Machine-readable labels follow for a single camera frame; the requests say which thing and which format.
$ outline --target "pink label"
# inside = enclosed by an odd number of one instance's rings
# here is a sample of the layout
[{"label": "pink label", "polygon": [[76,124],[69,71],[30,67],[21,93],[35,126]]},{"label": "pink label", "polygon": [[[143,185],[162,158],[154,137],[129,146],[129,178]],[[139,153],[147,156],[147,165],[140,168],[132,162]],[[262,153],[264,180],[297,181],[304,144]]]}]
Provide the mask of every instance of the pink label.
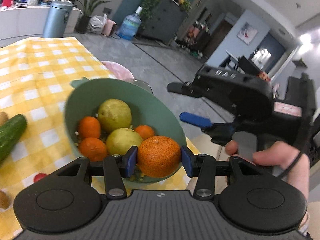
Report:
[{"label": "pink label", "polygon": [[288,105],[281,102],[275,102],[274,111],[282,114],[289,114],[296,117],[302,116],[302,110],[300,107]]}]

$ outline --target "bottle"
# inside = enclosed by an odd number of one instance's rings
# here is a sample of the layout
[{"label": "bottle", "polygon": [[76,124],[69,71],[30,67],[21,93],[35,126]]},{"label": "bottle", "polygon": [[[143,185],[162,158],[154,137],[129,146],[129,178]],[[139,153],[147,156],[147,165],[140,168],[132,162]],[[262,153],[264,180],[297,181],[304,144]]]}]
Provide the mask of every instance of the bottle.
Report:
[{"label": "bottle", "polygon": [[142,7],[138,7],[136,12],[132,15],[128,15],[124,18],[121,27],[118,30],[118,35],[125,39],[131,41],[132,38],[137,34],[137,31],[141,25],[141,20],[139,14],[142,11]]}]

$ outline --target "trash can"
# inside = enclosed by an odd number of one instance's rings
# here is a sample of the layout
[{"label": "trash can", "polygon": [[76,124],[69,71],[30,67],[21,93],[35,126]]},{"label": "trash can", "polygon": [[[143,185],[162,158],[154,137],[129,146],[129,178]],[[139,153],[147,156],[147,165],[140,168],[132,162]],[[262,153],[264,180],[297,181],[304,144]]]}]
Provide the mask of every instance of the trash can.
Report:
[{"label": "trash can", "polygon": [[61,38],[67,26],[73,4],[63,1],[51,3],[47,21],[43,29],[44,38]]}]

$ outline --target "white plastic bag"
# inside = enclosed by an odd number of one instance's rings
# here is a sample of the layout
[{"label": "white plastic bag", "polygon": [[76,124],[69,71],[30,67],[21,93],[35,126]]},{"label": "white plastic bag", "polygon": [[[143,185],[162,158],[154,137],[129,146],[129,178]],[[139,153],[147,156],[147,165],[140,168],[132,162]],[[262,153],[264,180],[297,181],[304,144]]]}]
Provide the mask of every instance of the white plastic bag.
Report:
[{"label": "white plastic bag", "polygon": [[89,25],[88,25],[88,31],[91,33],[97,33],[100,34],[103,30],[104,25],[107,22],[107,15],[104,16],[98,16],[95,15],[90,19]]}]

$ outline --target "red tomato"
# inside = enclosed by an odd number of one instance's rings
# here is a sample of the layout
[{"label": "red tomato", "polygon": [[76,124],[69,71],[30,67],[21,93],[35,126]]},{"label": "red tomato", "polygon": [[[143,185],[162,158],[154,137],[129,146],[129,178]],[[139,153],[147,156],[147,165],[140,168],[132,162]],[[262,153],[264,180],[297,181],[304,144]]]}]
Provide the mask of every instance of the red tomato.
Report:
[{"label": "red tomato", "polygon": [[34,178],[33,178],[33,183],[36,183],[37,181],[43,179],[44,177],[48,176],[48,174],[45,173],[38,173]]}]

